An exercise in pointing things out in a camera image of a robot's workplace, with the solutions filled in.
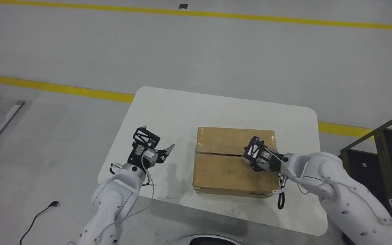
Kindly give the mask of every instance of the black cable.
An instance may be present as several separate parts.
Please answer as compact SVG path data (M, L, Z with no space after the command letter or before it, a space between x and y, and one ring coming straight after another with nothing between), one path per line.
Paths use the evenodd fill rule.
M285 203L285 195L284 192L279 193L279 199L277 201L277 208L279 208L279 210L281 210L284 207L284 203Z
M31 227L32 227L32 225L34 225L34 222L36 221L36 218L38 217L38 215L40 215L40 214L42 214L43 212L45 212L45 211L46 211L48 208L50 208L51 206L58 206L58 205L59 205L59 202L53 201L52 203L50 203L50 205L49 205L47 208L45 208L43 211L39 212L39 213L34 217L34 219L33 219L32 222L31 222L30 228L26 231L26 233L22 236L22 238L20 238L19 245L22 245L22 240L23 240L23 238L25 238L25 236L27 235L27 233L29 233L29 231L31 230Z

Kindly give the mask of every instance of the yellow stripe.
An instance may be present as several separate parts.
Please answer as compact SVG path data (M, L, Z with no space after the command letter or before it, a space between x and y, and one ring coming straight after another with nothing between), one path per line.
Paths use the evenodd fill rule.
M44 83L42 81L29 81L10 77L0 77L0 84L13 85L23 88L32 88L50 92L59 92L61 94L71 94L75 96L85 96L96 99L113 100L125 103L132 103L135 97L135 95L133 94L123 94L120 92L110 92L67 85L57 85L53 83ZM318 122L318 131L320 133L338 134L360 138L363 135L366 135L367 133L372 131L372 129L333 124L329 122Z
M96 99L113 100L118 102L132 103L135 95L123 94L120 92L110 92L88 88L79 88L74 86L57 85L53 83L44 83L42 81L29 81L10 77L0 77L0 84L14 85L23 88L32 88L50 92L59 92L61 94L71 94L75 96L85 96Z
M361 138L362 136L370 133L372 129L333 124L329 122L318 122L318 131L320 133L339 134L339 135Z
M156 13L162 15L184 15L184 16L193 16L193 17L229 18L229 19L254 20L254 21L272 21L272 22L302 24L302 25L338 26L338 27L345 27L345 28L392 29L392 24L360 23L360 22L333 21L333 20L311 20L311 19L303 19L303 18L287 18L287 17L280 17L280 16L243 15L238 13L216 13L216 12L202 12L202 11L191 11L191 10L149 9L149 8L140 8L140 7L100 6L100 5L90 5L90 4L69 4L69 3L61 3L61 2L29 2L29 1L16 1L16 0L0 0L0 4L60 7L60 8L70 8L70 9L107 10L107 11L118 11L118 12Z

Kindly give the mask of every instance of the green metal frame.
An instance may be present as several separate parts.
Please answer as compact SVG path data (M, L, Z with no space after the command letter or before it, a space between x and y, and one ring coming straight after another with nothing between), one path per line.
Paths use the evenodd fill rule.
M388 121L387 123L383 124L382 126L376 128L372 132L358 139L357 141L341 149L340 158L343 161L343 166L346 169L347 173L350 174L349 155L347 151L352 150L354 146L374 136L375 146L377 148L377 155L379 158L379 164L385 188L385 194L390 202L388 210L390 213L392 213L392 145L389 145L390 148L388 149L388 144L385 137L386 131L392 132L391 129L388 129L388 127L390 126L392 126L392 120Z

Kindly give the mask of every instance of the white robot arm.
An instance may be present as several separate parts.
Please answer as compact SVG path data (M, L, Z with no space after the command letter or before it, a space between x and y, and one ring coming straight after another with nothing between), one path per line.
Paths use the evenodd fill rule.
M392 244L389 212L365 186L347 174L337 156L329 153L281 155L254 137L243 158L255 171L280 173L318 196L327 215L356 245Z
M99 185L91 197L91 204L98 210L94 218L80 233L78 245L116 245L123 232L122 222L134 214L129 214L138 199L142 186L150 185L148 168L155 163L163 163L175 145L164 150L156 150L160 138L140 127L134 134L133 150L126 164L112 164L114 175ZM148 183L143 184L147 175Z

